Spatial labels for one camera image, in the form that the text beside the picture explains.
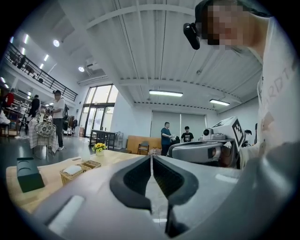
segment balcony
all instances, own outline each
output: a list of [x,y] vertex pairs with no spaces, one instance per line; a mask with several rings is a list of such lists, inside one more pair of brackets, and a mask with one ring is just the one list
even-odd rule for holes
[[32,77],[39,83],[45,85],[49,89],[61,91],[61,95],[64,98],[68,98],[71,101],[75,101],[77,93],[67,88],[65,85],[56,81],[53,77],[41,70],[36,64],[30,61],[26,55],[22,55],[21,52],[11,43],[9,43],[7,51],[4,57],[16,68],[25,72],[28,76]]

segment jeans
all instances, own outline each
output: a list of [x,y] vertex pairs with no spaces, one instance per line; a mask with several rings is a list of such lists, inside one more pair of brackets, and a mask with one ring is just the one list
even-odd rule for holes
[[62,118],[53,118],[53,124],[56,126],[56,135],[58,138],[58,145],[60,148],[62,148],[63,147],[63,142],[62,142],[63,119]]
[[169,144],[168,144],[168,145],[165,145],[165,144],[162,144],[162,145],[161,145],[161,155],[162,155],[162,156],[167,156],[169,147],[170,147]]

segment white cloth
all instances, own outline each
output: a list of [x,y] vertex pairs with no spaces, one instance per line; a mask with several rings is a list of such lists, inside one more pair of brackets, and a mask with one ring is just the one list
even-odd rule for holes
[[53,118],[62,118],[62,114],[65,110],[65,99],[61,98],[59,101],[54,102],[53,110],[61,109],[60,112],[53,113]]
[[288,36],[276,19],[270,18],[262,77],[257,85],[257,144],[240,149],[241,169],[251,158],[261,157],[283,143],[300,140],[298,60]]

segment ceiling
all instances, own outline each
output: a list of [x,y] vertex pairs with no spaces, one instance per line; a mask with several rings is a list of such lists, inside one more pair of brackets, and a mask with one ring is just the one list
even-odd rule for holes
[[[199,0],[54,0],[22,29],[75,81],[107,75],[131,105],[176,112],[222,112],[257,96],[260,61],[243,49],[195,51],[183,35]],[[61,45],[56,48],[52,42]],[[84,66],[86,71],[78,71]],[[149,95],[149,90],[183,93]],[[214,105],[210,99],[231,105]]]

